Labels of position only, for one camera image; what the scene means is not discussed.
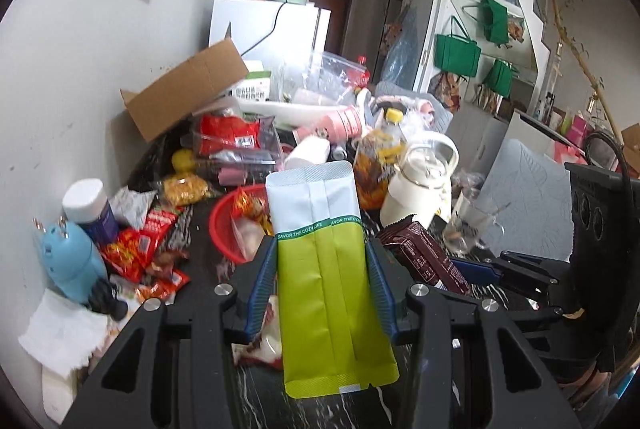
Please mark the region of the white maroon snack bag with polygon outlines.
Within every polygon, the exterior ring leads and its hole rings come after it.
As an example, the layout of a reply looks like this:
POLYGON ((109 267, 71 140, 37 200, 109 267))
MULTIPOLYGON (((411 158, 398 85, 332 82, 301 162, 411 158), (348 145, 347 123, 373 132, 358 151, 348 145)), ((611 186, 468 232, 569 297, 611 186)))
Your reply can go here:
POLYGON ((258 336, 249 345, 232 345, 231 349, 235 366, 259 364, 278 371, 282 369, 282 338, 277 295, 269 297, 258 336))

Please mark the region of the dark brown snack box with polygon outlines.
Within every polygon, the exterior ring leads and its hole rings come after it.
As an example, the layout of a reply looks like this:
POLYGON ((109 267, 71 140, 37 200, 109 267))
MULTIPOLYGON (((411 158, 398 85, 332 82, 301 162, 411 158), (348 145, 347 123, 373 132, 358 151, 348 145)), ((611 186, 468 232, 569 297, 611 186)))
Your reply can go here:
POLYGON ((472 293, 454 262, 412 215, 384 227, 376 238, 417 282, 462 296, 472 293))

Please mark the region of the lime green white pouch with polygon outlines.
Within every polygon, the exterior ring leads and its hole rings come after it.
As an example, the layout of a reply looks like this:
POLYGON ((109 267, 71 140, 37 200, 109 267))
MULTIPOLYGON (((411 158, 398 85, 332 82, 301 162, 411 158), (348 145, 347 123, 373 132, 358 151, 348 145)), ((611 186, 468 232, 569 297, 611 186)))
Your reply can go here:
POLYGON ((333 161, 270 174, 284 389, 294 399, 399 378, 369 285, 354 171, 333 161))

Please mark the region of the clear plastic zip bag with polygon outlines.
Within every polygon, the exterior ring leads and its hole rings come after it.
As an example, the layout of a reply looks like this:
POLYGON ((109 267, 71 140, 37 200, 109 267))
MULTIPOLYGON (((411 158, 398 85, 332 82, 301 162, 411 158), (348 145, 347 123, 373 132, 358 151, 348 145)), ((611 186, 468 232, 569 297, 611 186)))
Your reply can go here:
POLYGON ((265 236, 264 230, 257 222, 244 217, 233 218, 231 224, 241 256, 245 261, 252 261, 265 236))

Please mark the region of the red orange snack packet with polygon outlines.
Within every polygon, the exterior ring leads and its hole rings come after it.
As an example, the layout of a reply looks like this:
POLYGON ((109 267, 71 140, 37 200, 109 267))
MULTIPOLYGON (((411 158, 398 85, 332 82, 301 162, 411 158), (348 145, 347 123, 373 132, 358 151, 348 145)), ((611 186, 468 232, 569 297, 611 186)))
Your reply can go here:
POLYGON ((254 192, 247 192, 244 188, 238 188, 234 193, 231 218, 253 221, 262 228, 266 235, 273 234, 267 199, 254 192))

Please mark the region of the red plastic basket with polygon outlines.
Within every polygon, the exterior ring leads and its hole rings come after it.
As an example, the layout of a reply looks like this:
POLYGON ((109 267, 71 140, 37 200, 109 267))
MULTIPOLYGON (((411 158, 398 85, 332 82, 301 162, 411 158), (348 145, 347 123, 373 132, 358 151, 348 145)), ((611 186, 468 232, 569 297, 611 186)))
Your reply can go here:
POLYGON ((239 226, 242 223, 239 208, 236 202, 244 195, 260 199, 265 205, 265 212, 269 213, 266 186, 254 184, 241 186, 224 194, 214 204, 208 219, 208 233, 214 247, 221 253, 224 259, 236 265, 248 262, 243 253, 243 241, 241 241, 239 226))

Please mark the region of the grey leaf chair cushion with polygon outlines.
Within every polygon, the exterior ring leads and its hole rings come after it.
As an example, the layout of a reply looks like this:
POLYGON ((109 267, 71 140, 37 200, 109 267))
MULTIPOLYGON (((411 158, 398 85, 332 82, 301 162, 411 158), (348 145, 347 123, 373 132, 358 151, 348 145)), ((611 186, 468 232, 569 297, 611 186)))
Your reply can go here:
POLYGON ((503 251, 566 261, 573 247, 570 174, 515 138, 502 143, 478 199, 504 233, 490 229, 482 239, 496 256, 503 251))

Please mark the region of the red packets pile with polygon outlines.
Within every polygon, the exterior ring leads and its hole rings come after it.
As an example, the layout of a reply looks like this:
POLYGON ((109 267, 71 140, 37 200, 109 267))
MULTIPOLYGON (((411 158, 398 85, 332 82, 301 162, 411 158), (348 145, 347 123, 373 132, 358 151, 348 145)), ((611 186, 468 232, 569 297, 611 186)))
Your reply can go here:
POLYGON ((140 303, 150 299, 170 303, 191 282, 180 269, 189 259, 186 249, 169 247, 170 236, 178 233, 183 215, 183 207, 156 206, 140 230, 127 227, 111 244, 100 248, 105 264, 134 286, 134 297, 140 303))

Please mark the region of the white cylinder roll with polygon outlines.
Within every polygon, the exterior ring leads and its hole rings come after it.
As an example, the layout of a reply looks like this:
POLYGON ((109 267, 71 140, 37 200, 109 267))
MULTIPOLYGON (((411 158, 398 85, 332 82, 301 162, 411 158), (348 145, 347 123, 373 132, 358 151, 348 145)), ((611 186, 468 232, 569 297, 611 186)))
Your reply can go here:
POLYGON ((284 160, 284 169, 317 166, 329 158, 330 142, 323 137, 309 135, 303 139, 284 160))

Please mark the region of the clear plastic tray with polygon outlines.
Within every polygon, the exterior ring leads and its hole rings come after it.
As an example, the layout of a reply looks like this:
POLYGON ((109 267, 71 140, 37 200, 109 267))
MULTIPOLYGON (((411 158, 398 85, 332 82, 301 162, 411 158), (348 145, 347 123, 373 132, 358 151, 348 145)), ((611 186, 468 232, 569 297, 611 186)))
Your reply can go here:
POLYGON ((273 117, 250 116, 242 118, 247 122, 260 124, 258 148, 232 148, 215 152, 208 157, 198 155, 198 125, 204 116, 192 120, 191 131, 180 138, 181 146, 190 148, 196 160, 195 172, 212 182, 219 181, 219 175, 234 181, 246 182, 249 178, 261 178, 271 172, 280 171, 284 166, 284 154, 273 117))

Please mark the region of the yellow lemon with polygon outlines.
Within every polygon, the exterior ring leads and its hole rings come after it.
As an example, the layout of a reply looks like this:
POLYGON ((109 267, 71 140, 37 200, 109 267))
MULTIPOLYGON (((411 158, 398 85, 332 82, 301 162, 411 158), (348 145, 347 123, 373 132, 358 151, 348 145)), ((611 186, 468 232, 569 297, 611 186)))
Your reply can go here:
POLYGON ((174 152, 171 156, 171 166, 176 173, 194 172, 196 160, 192 150, 183 148, 174 152))

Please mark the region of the red bag in tray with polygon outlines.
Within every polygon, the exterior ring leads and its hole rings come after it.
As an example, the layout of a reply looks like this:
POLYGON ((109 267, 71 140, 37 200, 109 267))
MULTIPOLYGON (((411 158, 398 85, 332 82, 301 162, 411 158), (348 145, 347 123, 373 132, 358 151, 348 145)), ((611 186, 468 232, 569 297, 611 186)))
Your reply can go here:
POLYGON ((208 157, 225 149, 258 148, 259 129, 256 121, 205 114, 198 125, 198 155, 208 157))

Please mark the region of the blue robot figure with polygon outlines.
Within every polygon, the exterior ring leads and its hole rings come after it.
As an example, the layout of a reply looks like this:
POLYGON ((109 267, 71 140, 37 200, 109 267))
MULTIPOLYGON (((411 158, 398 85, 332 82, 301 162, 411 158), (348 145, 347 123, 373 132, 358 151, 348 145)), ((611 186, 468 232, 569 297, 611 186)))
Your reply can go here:
POLYGON ((107 271, 96 245, 76 223, 61 218, 44 225, 34 220, 39 233, 40 261, 53 284, 80 305, 88 305, 94 285, 107 280, 107 271))

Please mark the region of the crumpled white tissue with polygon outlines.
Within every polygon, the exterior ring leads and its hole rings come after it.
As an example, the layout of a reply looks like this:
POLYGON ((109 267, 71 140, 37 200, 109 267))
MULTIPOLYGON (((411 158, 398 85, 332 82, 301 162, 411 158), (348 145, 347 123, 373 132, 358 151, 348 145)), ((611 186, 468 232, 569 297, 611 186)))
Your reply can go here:
POLYGON ((43 367, 66 379, 89 364, 107 335, 109 320, 46 289, 18 342, 43 367))

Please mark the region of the white refrigerator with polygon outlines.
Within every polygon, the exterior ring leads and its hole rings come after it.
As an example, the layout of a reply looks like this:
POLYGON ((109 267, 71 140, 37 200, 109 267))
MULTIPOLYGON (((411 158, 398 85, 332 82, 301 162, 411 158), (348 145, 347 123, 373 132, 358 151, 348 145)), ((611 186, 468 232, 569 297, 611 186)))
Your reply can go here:
POLYGON ((259 0, 215 0, 208 44, 230 38, 245 62, 273 70, 306 63, 326 46, 331 12, 314 4, 259 0))

